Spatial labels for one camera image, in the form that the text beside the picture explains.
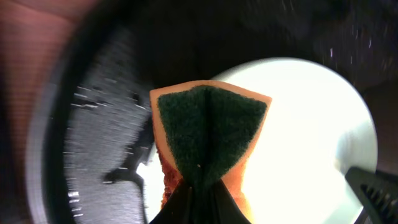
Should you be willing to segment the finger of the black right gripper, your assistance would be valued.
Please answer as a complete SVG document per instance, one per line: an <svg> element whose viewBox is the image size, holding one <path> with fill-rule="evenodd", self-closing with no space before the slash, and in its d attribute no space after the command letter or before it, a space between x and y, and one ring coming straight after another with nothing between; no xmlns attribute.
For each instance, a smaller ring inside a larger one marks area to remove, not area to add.
<svg viewBox="0 0 398 224"><path fill-rule="evenodd" d="M351 167L345 179L374 224L397 224L397 176Z"/></svg>

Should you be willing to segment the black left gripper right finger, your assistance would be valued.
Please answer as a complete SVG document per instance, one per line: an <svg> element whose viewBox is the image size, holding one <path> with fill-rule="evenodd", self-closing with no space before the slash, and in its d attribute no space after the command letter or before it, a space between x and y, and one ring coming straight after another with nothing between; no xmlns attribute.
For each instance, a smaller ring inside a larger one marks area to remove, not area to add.
<svg viewBox="0 0 398 224"><path fill-rule="evenodd" d="M216 224L251 224L243 215L222 180L210 189L211 220Z"/></svg>

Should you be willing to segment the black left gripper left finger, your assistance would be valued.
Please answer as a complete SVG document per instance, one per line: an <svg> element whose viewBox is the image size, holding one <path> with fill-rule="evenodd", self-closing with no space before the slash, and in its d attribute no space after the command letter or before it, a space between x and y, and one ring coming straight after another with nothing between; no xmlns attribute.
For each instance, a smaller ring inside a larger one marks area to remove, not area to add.
<svg viewBox="0 0 398 224"><path fill-rule="evenodd" d="M189 224L191 207L192 187L181 180L150 224Z"/></svg>

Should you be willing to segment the yellow green scrub sponge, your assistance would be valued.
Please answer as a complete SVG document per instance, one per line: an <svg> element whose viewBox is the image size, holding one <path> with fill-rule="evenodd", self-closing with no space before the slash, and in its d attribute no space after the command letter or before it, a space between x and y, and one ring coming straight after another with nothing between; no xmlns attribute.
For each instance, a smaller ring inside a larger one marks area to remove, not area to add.
<svg viewBox="0 0 398 224"><path fill-rule="evenodd" d="M222 180L252 223L252 208L243 193L244 173L271 101L216 80L152 90L152 127L164 173L162 208L184 180L192 187L190 223L213 223L210 189Z"/></svg>

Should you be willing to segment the light blue plate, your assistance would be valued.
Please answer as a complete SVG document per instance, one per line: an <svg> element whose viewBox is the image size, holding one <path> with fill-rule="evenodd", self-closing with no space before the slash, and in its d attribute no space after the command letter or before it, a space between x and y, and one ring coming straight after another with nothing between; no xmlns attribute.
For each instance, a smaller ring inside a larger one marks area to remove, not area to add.
<svg viewBox="0 0 398 224"><path fill-rule="evenodd" d="M334 71L292 58L258 60L221 81L269 96L271 104L244 173L252 223L354 223L363 205L347 183L351 167L374 172L377 136L359 93ZM164 173L139 166L149 223L161 211Z"/></svg>

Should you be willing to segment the round black tray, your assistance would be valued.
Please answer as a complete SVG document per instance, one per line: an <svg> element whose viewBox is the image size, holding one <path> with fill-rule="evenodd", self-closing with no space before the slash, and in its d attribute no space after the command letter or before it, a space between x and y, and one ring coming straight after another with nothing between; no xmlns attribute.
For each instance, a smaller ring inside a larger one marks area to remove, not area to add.
<svg viewBox="0 0 398 224"><path fill-rule="evenodd" d="M271 57L348 80L374 118L378 170L397 173L396 1L101 1L34 113L25 165L34 223L143 223L133 165L150 89Z"/></svg>

